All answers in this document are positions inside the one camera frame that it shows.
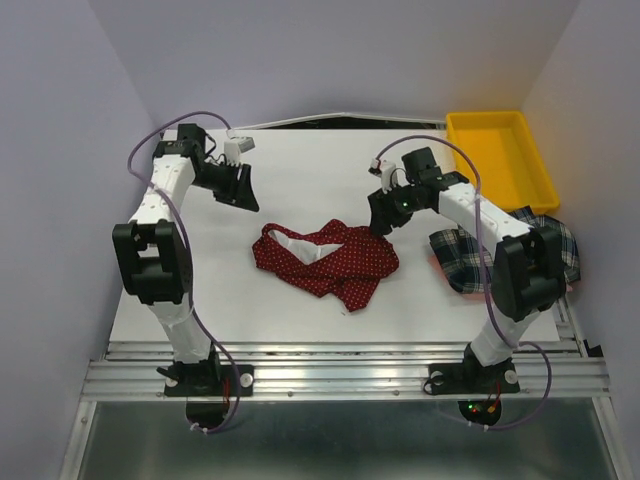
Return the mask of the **red polka dot skirt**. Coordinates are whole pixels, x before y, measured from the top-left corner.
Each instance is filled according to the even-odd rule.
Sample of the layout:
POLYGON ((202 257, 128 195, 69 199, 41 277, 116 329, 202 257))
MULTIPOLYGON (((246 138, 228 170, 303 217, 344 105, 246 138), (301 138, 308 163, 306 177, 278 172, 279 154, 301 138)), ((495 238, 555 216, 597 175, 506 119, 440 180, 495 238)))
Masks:
POLYGON ((366 308, 379 283, 399 268, 389 241, 337 219, 306 234, 268 223, 251 250, 258 269, 315 297, 331 294, 350 313, 366 308))

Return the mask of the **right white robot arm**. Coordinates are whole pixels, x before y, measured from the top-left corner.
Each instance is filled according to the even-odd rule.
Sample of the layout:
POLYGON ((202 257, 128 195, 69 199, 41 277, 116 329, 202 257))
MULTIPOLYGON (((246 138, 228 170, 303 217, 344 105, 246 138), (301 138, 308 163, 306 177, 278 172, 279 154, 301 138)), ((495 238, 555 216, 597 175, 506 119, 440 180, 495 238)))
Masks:
POLYGON ((562 238, 506 213, 461 173, 443 172, 428 147, 404 155, 402 163, 405 184, 394 163, 375 158, 370 164, 381 181, 368 197, 370 229, 386 236, 414 213, 432 210, 476 240, 489 318, 470 344, 473 358, 461 364, 460 378, 482 390, 496 378, 494 365, 509 359, 533 321, 565 294, 562 238))

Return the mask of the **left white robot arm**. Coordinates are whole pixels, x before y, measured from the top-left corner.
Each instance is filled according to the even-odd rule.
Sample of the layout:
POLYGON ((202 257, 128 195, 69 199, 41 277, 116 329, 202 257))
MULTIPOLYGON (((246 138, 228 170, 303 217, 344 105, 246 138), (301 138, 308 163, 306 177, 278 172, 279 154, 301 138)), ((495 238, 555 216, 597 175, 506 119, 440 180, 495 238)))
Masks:
POLYGON ((112 241, 125 291, 149 308, 167 335, 174 362, 192 365, 188 382, 199 393, 215 392, 223 371, 208 359, 212 340, 199 325, 193 307, 193 263, 179 216, 186 193, 199 187, 232 207, 257 212, 251 166, 241 156, 255 148, 251 137, 227 134, 218 158, 206 145, 214 141, 193 123, 180 124, 177 137, 156 145, 150 177, 140 205, 112 231, 112 241))

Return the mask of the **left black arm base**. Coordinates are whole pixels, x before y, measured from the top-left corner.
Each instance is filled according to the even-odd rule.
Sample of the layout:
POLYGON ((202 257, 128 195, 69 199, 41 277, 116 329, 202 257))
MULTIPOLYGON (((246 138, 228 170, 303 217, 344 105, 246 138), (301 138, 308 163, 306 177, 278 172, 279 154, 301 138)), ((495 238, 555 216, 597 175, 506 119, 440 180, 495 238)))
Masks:
POLYGON ((163 377, 164 395, 186 399, 185 417, 193 430, 210 434, 221 430, 237 410, 238 400, 253 395, 255 368, 251 364, 222 364, 212 350, 198 363, 174 361, 157 367, 163 377))

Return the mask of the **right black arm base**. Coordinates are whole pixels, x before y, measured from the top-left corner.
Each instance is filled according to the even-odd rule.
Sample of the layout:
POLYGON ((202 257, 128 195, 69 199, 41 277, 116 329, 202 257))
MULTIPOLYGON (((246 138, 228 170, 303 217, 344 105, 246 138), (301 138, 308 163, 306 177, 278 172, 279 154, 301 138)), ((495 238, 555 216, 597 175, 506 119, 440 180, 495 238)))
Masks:
POLYGON ((483 366, 471 346, 465 347, 459 363, 432 363, 422 390, 430 396, 460 395, 458 408, 472 424, 494 427, 502 415, 502 396, 520 392, 515 366, 510 357, 483 366))

